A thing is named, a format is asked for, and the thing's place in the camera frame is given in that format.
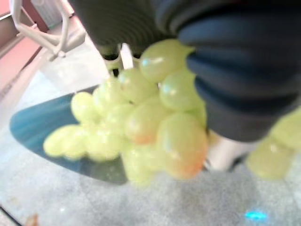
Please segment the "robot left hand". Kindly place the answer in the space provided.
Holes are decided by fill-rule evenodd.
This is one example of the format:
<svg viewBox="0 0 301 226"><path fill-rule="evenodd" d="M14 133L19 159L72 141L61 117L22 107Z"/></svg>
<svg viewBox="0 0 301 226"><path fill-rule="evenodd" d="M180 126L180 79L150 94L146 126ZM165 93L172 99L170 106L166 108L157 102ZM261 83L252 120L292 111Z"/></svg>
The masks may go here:
<svg viewBox="0 0 301 226"><path fill-rule="evenodd" d="M72 0L102 56L126 43L134 54L176 38L194 51L187 65L222 136L205 168L229 170L301 99L298 0Z"/></svg>

